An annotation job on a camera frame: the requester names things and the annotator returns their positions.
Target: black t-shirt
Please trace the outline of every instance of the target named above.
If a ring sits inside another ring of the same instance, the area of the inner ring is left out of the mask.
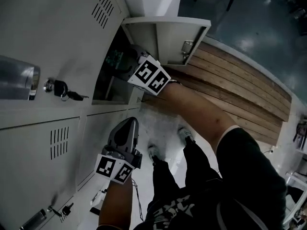
[[[268,229],[282,229],[285,181],[256,141],[241,128],[229,131],[218,145],[217,161],[223,180],[208,181],[196,193],[181,188],[169,200],[156,202],[135,230],[220,229],[217,209],[227,229],[259,229],[243,208],[252,211]],[[98,230],[111,228],[101,226]]]

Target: person's left arm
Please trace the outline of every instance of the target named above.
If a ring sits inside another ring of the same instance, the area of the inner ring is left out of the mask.
[[[106,197],[102,204],[98,229],[112,226],[120,230],[128,230],[132,212],[132,180],[131,176],[121,185],[110,182]]]

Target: black pants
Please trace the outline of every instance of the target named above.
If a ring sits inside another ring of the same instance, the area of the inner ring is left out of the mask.
[[[203,190],[203,183],[211,179],[221,179],[219,174],[210,167],[209,160],[201,148],[190,138],[183,149],[187,161],[186,188],[190,191]],[[153,166],[154,197],[148,208],[160,199],[168,199],[179,190],[179,186],[169,171],[165,161],[158,161]]]

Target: shoe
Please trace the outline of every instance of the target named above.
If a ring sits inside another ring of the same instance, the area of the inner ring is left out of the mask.
[[[163,161],[159,148],[154,144],[148,146],[148,155],[154,164],[157,163],[158,160]]]
[[[178,133],[180,141],[185,146],[187,145],[186,138],[190,138],[191,141],[194,141],[194,137],[192,135],[192,132],[189,129],[185,128],[185,127],[180,128],[177,133]]]

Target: open locker door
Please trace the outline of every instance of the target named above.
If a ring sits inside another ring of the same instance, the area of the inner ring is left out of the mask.
[[[135,17],[121,24],[131,43],[143,47],[161,65],[186,65],[211,26],[186,17]]]

